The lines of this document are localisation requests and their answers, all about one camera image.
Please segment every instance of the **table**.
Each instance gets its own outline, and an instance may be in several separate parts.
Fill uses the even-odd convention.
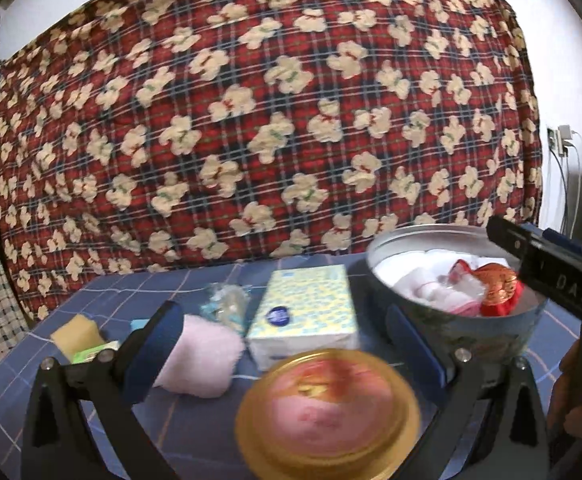
[[[273,270],[331,264],[347,266],[363,349],[385,359],[408,379],[409,371],[402,364],[404,352],[408,349],[394,348],[376,337],[365,315],[369,308],[369,287],[364,275],[363,254],[293,256],[282,260],[156,274],[101,276],[76,292],[28,333],[0,363],[0,467],[10,479],[20,478],[22,425],[31,384],[38,365],[46,356],[55,356],[66,363],[49,336],[75,314],[81,313],[95,320],[105,339],[123,339],[130,332],[129,322],[132,319],[150,317],[165,300],[177,301],[188,313],[196,314],[198,307],[207,299],[209,283],[226,281],[251,285],[249,310],[253,313]],[[545,409],[552,384],[559,376],[559,361],[579,332],[578,320],[560,307],[549,304],[527,351]],[[242,396],[258,375],[246,353],[237,365],[230,389],[220,399],[176,396],[154,388],[145,402],[134,407],[134,412],[181,478],[252,480],[254,476],[244,465],[233,438],[233,417]],[[420,405],[423,420],[428,423],[435,408],[423,399],[420,399]],[[90,402],[84,402],[84,410],[110,471],[128,478]],[[454,474],[461,467],[474,430],[475,423],[469,427],[468,434],[458,446],[456,458],[444,476]]]

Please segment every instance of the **gold tin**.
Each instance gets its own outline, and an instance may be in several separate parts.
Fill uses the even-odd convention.
[[[340,349],[280,362],[245,394],[235,422],[261,480],[386,480],[419,432],[407,381],[371,354]]]

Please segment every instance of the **blue gripper pad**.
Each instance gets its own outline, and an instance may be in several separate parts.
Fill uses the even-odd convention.
[[[389,304],[386,330],[396,348],[404,349],[407,368],[425,399],[442,406],[446,399],[446,371],[431,351],[423,336],[400,307]]]
[[[125,371],[122,397],[129,404],[138,404],[146,399],[167,357],[182,334],[184,311],[179,304],[170,303],[169,310],[153,327]]]

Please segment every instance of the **yellow floral box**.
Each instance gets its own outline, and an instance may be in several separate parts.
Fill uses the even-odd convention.
[[[345,266],[275,270],[247,334],[261,371],[322,348],[359,348]]]

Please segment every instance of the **screw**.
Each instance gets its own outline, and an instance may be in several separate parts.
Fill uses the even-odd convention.
[[[116,352],[114,352],[111,348],[105,348],[102,352],[98,354],[98,361],[101,363],[109,363],[113,361]]]
[[[56,364],[56,360],[53,357],[45,357],[40,363],[40,368],[44,371],[50,370]]]
[[[516,357],[515,362],[517,368],[519,368],[520,370],[526,370],[526,367],[528,366],[528,362],[526,361],[526,359],[524,359],[523,357]]]
[[[455,358],[461,363],[468,363],[471,360],[471,352],[466,348],[458,348],[455,351]]]

